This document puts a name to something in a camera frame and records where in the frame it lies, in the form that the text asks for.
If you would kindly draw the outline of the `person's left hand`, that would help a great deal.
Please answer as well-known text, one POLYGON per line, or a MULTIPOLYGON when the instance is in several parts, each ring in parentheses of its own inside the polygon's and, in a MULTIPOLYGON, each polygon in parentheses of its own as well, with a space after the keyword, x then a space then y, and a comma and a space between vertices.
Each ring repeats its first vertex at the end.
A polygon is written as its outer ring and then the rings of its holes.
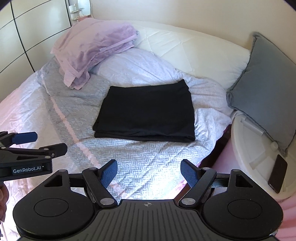
POLYGON ((9 199, 9 191, 5 184, 1 186, 0 195, 0 219, 4 222, 6 217, 6 203, 9 199))

